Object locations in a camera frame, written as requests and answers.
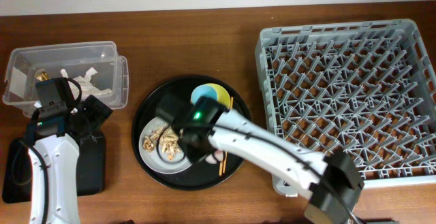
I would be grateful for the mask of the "white napkin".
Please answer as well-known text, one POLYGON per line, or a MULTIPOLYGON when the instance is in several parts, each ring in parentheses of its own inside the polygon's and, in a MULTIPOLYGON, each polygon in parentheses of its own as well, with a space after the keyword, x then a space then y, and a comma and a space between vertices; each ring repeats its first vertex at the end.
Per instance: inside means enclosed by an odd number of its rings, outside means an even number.
MULTIPOLYGON (((69 77, 65 69, 61 69, 60 73, 64 78, 69 77)), ((84 77, 77 76, 77 77, 73 78, 73 80, 75 80, 80 85, 80 88, 82 91, 82 98, 87 97, 89 95, 94 95, 94 96, 107 95, 107 94, 110 94, 112 92, 111 89, 99 90, 97 87, 95 87, 91 84, 91 78, 95 74, 97 74, 97 70, 95 68, 91 67, 90 69, 88 69, 86 71, 84 77)), ((70 85, 70 88, 72 90, 72 94, 73 94, 74 98, 77 98, 79 95, 79 90, 78 90, 77 86, 74 85, 72 82, 69 82, 69 85, 70 85)))

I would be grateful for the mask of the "pink cup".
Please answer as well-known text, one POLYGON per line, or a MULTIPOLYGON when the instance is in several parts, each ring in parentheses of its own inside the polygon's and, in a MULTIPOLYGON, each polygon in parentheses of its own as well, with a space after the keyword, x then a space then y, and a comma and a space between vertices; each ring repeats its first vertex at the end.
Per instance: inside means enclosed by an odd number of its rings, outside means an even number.
POLYGON ((221 150, 216 150, 214 153, 208 155, 205 158, 205 161, 209 164, 217 164, 221 163, 224 158, 224 152, 221 150))

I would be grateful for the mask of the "brown snack wrapper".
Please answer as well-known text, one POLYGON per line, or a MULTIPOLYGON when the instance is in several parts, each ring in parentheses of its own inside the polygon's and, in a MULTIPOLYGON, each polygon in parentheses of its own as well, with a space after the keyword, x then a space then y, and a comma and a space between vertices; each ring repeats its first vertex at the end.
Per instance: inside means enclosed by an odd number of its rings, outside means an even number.
POLYGON ((37 71, 34 75, 35 79, 37 79, 40 82, 44 82, 50 79, 47 72, 43 69, 37 71))

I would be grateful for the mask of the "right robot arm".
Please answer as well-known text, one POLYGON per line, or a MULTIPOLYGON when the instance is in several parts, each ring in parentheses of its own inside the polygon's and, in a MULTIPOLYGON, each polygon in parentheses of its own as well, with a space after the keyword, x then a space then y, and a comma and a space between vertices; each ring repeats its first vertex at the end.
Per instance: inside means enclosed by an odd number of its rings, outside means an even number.
POLYGON ((364 182, 353 159, 342 150, 330 156, 277 137, 236 110, 209 97, 196 103, 168 93, 156 116, 178 136, 178 145, 192 163, 220 150, 246 159, 289 185, 309 203, 312 223, 361 223, 353 210, 364 182))

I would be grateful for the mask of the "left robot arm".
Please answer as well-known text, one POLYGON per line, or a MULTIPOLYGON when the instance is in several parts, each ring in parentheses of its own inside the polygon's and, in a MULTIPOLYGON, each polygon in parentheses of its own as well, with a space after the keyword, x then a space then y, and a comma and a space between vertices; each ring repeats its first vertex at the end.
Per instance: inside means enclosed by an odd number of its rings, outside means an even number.
POLYGON ((23 145, 31 160, 30 223, 79 223, 78 196, 103 191, 112 110, 93 95, 73 110, 65 102, 38 108, 23 145))

